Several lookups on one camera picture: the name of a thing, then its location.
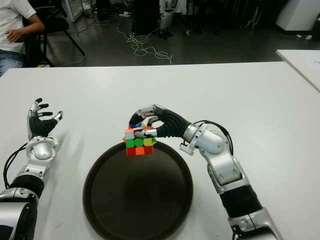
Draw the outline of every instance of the tangled white cable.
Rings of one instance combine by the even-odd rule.
[[[131,37],[127,37],[125,33],[121,32],[119,30],[119,26],[120,23],[118,24],[118,26],[116,27],[116,30],[118,31],[118,33],[122,34],[127,43],[133,43],[130,45],[130,48],[132,48],[134,50],[133,54],[137,57],[143,57],[147,54],[152,54],[154,55],[157,59],[162,59],[162,60],[168,60],[170,65],[173,65],[172,62],[172,58],[173,58],[173,54],[171,54],[171,56],[169,56],[169,54],[165,51],[156,51],[154,46],[148,46],[148,47],[144,47],[143,45],[146,44],[149,41],[149,36],[158,31],[159,28],[153,30],[152,32],[150,32],[147,36],[145,35],[140,35],[140,36],[131,36]]]

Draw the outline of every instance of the brown round tray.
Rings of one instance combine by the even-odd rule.
[[[120,143],[92,166],[83,189],[86,217],[109,240],[161,240],[185,220],[193,182],[183,158],[157,142],[154,154],[126,156]]]

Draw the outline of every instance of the person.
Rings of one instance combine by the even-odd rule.
[[[169,28],[171,26],[177,4],[178,0],[164,1],[164,13],[161,15],[159,32],[159,37],[162,39],[167,39],[168,37],[173,36],[173,34],[169,31]]]
[[[30,25],[24,27],[23,18]],[[22,68],[25,64],[23,39],[40,33],[45,26],[28,0],[0,0],[0,77],[11,68]]]

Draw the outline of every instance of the green square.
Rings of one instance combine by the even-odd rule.
[[[135,138],[134,139],[134,144],[136,147],[141,147],[144,145],[144,141],[142,138]]]
[[[127,148],[133,148],[135,146],[135,140],[134,139],[126,139],[125,146]]]

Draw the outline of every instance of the robotic arm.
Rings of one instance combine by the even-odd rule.
[[[207,171],[226,209],[233,236],[239,239],[283,240],[273,219],[260,204],[256,193],[237,159],[233,156],[233,146],[229,133],[222,126],[210,122],[200,125],[190,123],[175,112],[157,104],[139,109],[131,118],[131,127],[145,118],[148,125],[162,121],[163,125],[135,132],[139,138],[180,137],[184,140],[180,149],[193,155],[195,149],[207,161]],[[219,131],[208,130],[207,123],[218,126]]]
[[[40,120],[39,117],[53,114],[38,112],[49,106],[39,104],[41,101],[39,98],[32,103],[27,116],[29,142],[25,146],[25,151],[29,161],[11,184],[7,181],[8,166],[7,163],[5,165],[3,177],[6,190],[0,192],[1,240],[34,238],[39,198],[48,181],[58,146],[57,139],[48,137],[48,134],[63,118],[63,112],[60,111],[52,119]]]

